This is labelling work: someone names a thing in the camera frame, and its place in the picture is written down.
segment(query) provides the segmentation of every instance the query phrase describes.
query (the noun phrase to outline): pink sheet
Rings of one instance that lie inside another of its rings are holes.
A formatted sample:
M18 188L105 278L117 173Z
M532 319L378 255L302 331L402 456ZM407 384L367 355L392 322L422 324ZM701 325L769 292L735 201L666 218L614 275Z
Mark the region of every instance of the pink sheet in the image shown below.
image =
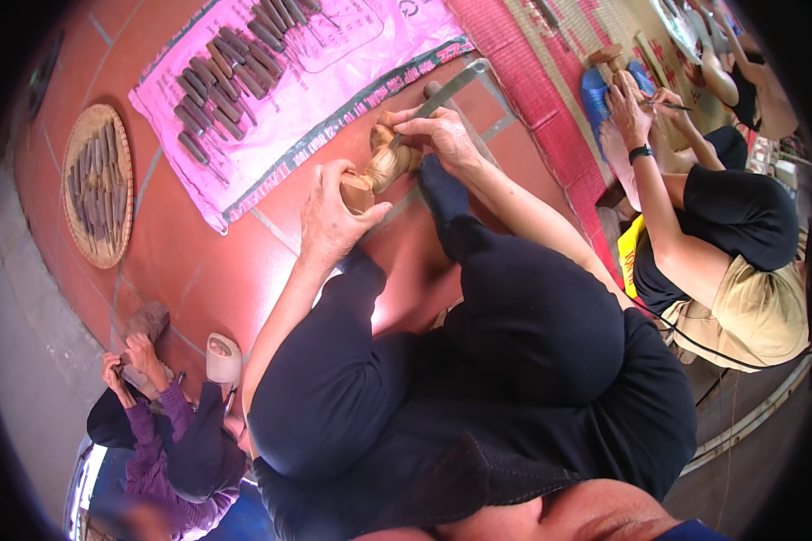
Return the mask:
M262 100L243 97L259 126L252 127L244 114L240 127L247 136L241 142L221 126L228 142L209 134L226 157L201 141L211 163L229 180L226 188L177 141L184 127L173 110L184 91L175 77L192 56L209 58L205 43L219 27L254 37L247 30L250 5L248 0L207 3L162 48L129 95L204 220L222 234L343 126L435 66L473 49L443 0L323 0L325 14L341 29L321 15L309 16L325 48L303 28L305 54L287 51L302 67L257 41L285 68ZM288 34L295 39L294 29Z

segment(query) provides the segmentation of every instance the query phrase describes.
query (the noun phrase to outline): black cord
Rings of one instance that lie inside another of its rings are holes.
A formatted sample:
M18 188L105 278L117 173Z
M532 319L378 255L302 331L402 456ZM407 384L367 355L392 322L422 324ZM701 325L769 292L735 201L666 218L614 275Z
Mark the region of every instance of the black cord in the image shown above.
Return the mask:
M735 358L733 358L733 357L728 357L728 356L727 356L727 355L725 355L724 353L719 353L719 352L715 351L714 349L711 349L711 348L706 347L704 344L699 344L698 342L695 342L694 340L692 340L691 338L689 338L688 336L686 336L686 333L685 333L685 332L683 332L682 330L680 330L680 329L676 328L676 325L674 325L673 323L671 323L670 321L668 321L668 319L664 319L664 318L662 318L660 314L653 312L652 310L650 310L649 308L647 308L647 307L645 307L643 304L641 304L639 301L637 301L637 300L635 300L635 299L633 299L633 298L632 298L631 300L632 300L632 302L634 302L635 304L637 304L639 307L643 308L643 309L644 309L644 310L646 310L647 312L649 312L649 313L653 314L653 315L654 315L656 318L660 319L661 323L664 323L666 326L670 327L670 328L671 328L671 329L672 329L674 332L679 332L679 333L680 333L680 336L682 336L682 338L684 338L684 339L688 340L688 341L689 341L689 342L691 342L692 344L697 345L697 346L698 346L698 347L700 347L702 350L705 350L705 351L707 351L707 352L713 353L714 355L718 355L719 357L724 358L724 359L727 359L727 360L729 360L729 361L731 361L731 362L734 362L735 364L739 364L740 366L745 366L745 367L747 367L747 368L751 368L752 370L756 370L756 371L762 371L762 370L766 370L766 369L768 369L768 368L776 368L777 366L781 366L781 365L782 365L781 363L779 363L779 364L768 364L767 366L755 366L754 364L749 364L749 363L747 363L747 362L739 361L739 360L737 360L737 359L735 359Z

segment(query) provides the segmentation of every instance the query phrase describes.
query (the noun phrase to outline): round bamboo tray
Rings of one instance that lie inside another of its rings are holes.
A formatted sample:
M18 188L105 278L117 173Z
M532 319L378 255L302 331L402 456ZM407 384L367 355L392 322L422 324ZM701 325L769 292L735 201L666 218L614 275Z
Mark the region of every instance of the round bamboo tray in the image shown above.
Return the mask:
M72 166L75 159L81 152L87 140L99 136L99 128L109 121L114 122L115 144L118 147L117 173L122 183L126 184L126 208L124 211L124 222L117 231L117 225L112 232L114 243L109 243L107 238L96 240L93 234L85 231L85 226L78 220L70 195L69 178L72 175ZM113 107L104 104L94 104L78 116L75 121L72 133L69 135L69 142L66 143L66 150L63 157L63 179L61 180L61 190L63 196L63 209L66 214L66 222L69 230L73 234L75 244L87 261L99 268L110 268L120 261L126 253L126 247L130 242L130 232L132 231L132 162L130 160L130 146L126 140L126 131L123 122L120 121L118 112Z

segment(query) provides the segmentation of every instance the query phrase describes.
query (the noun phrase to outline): blue slipper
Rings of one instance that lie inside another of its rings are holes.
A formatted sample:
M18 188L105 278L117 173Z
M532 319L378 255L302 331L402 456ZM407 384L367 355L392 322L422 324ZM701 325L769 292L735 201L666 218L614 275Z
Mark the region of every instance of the blue slipper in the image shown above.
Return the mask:
M655 93L655 87L653 86L653 81L650 81L650 77L647 76L647 72L644 71L643 66L637 60L631 60L626 66L626 71L631 73L631 76L635 78L635 82L637 82L637 87L647 92L649 95L653 95Z
M598 151L602 154L605 163L608 159L604 157L604 149L598 140L598 125L610 118L608 104L604 102L604 93L608 91L608 85L604 82L601 72L597 69L588 69L584 77L580 80L580 100L584 103L586 118L592 126L592 134L595 136L595 143Z

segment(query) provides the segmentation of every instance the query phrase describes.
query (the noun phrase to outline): watch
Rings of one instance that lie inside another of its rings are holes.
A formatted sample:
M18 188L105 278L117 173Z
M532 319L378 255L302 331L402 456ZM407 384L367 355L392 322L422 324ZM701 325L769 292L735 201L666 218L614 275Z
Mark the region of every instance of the watch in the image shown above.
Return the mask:
M653 153L653 149L649 146L639 146L628 153L628 164L634 165L635 158L639 156L655 156L655 154Z

